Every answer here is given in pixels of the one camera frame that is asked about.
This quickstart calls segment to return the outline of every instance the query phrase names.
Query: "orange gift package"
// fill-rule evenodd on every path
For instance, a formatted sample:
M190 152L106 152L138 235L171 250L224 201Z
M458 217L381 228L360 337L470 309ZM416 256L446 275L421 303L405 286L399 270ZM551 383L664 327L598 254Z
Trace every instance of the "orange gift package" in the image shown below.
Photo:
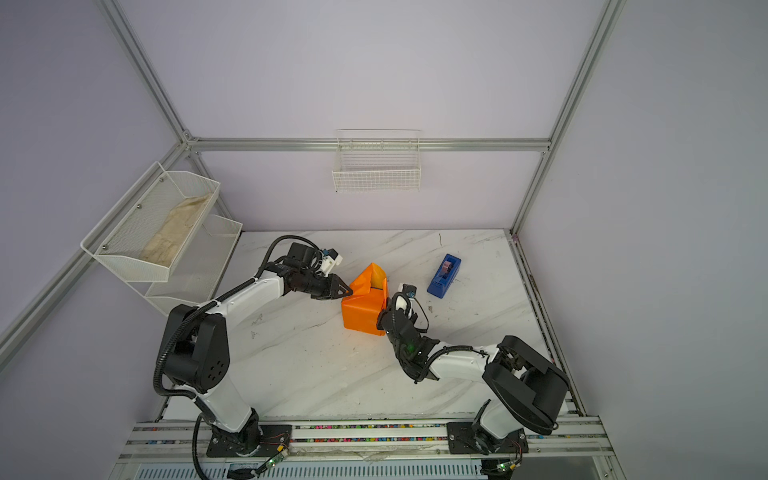
M382 267L371 263L362 273L349 284L352 296L341 301L341 314L344 328L384 335L376 329L379 314L386 308L389 292L386 286L386 273Z

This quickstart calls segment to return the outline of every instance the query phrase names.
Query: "white wire basket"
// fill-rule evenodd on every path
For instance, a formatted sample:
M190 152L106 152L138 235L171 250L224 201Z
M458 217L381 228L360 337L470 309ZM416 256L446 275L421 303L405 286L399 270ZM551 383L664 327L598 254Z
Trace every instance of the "white wire basket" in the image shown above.
M165 315L180 303L197 305L214 296L243 224L209 214L170 279L152 283L144 298Z
M365 132L380 133L381 138L352 139L339 135L333 165L336 191L418 190L422 181L418 131ZM403 132L412 137L392 137L402 136Z
M211 207L219 196L219 182L187 171L165 171L152 183L131 211L106 237L96 251L90 251L99 263L107 267L124 282L167 282L179 264L180 258L208 217ZM169 253L162 261L142 260L144 249L162 228L174 207L187 198L202 197L194 215L177 233L183 238L174 244L175 253Z

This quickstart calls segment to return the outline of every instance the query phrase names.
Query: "black mounting plate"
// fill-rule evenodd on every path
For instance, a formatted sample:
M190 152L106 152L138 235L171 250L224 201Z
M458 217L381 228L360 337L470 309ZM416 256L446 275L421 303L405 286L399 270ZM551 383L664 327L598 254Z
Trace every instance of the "black mounting plate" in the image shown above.
M472 431L472 422L449 422L446 426L448 430L448 451L452 454L481 453L472 445L475 444L475 433ZM507 435L502 446L494 453L515 453L520 445L523 453L528 453L528 438L523 429L515 430Z
M293 429L291 425L259 425L259 428L261 428L261 443L256 451L249 455L250 457L269 458L277 453L277 447L280 446L280 443L290 447L290 434ZM232 458L238 456L229 450L225 446L225 442L222 442L215 433L210 438L205 455L209 458Z

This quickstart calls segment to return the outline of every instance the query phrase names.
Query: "white marble table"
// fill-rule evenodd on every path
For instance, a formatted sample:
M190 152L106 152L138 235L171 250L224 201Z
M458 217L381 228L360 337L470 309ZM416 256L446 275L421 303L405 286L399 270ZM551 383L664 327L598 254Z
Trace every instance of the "white marble table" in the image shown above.
M287 232L243 233L221 282L222 293L253 275L266 248ZM489 345L516 335L548 357L503 230L290 232L344 257L333 272L351 283L371 262L389 278L418 288L430 319L427 335ZM283 242L273 258L287 253ZM445 298L426 289L444 255L462 259ZM409 419L472 417L491 391L466 380L414 385L385 336L347 330L340 300L292 292L230 332L230 374L262 419ZM165 419L194 419L188 399L173 398Z

